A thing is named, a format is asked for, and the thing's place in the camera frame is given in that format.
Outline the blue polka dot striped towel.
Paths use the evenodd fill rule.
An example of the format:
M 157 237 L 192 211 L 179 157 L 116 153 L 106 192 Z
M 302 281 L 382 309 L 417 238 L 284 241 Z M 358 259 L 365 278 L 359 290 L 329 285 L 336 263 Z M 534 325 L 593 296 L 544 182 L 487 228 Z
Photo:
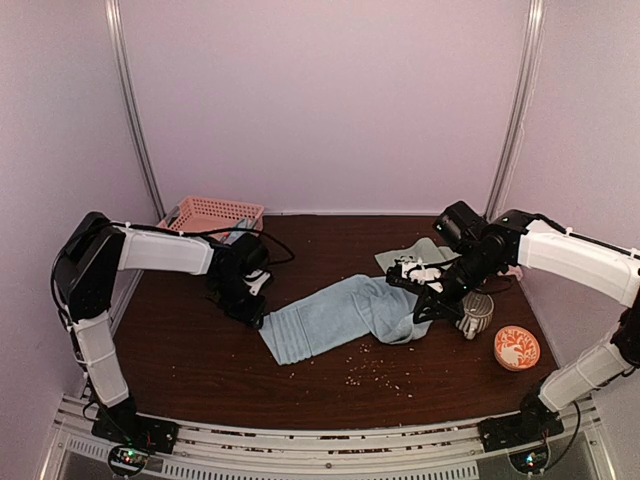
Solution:
M 221 233 L 219 240 L 223 244 L 231 245 L 244 234 L 258 235 L 259 232 L 260 227 L 256 218 L 243 218 Z

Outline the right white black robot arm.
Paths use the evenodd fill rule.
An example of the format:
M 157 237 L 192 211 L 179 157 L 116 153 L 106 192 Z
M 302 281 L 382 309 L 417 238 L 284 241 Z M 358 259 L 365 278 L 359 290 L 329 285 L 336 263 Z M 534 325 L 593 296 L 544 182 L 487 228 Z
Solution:
M 559 411 L 639 368 L 639 252 L 581 235 L 540 213 L 509 210 L 494 221 L 457 201 L 433 224 L 457 258 L 433 265 L 413 310 L 415 323 L 462 318 L 462 301 L 492 274 L 532 274 L 535 312 L 559 345 L 577 334 L 593 345 L 550 373 L 522 401 L 512 430 L 535 440 Z

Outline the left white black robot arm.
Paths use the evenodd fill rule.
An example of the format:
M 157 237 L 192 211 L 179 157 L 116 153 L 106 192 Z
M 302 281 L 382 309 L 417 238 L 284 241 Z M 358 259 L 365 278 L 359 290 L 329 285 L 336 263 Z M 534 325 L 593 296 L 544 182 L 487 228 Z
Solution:
M 214 232 L 171 231 L 119 223 L 88 213 L 52 266 L 52 294 L 79 349 L 106 429 L 123 444 L 137 442 L 144 424 L 122 374 L 110 327 L 117 275 L 122 271 L 168 271 L 207 279 L 224 313 L 259 328 L 266 309 L 262 286 L 270 255 L 256 230 L 238 227 L 230 244 Z

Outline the light blue terry towel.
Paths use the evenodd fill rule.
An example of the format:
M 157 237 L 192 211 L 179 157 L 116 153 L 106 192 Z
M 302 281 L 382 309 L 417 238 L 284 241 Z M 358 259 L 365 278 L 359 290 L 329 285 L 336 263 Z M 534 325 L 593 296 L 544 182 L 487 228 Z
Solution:
M 321 355 L 365 335 L 389 345 L 426 336 L 431 323 L 415 324 L 417 296 L 384 278 L 354 275 L 269 315 L 259 330 L 276 363 Z

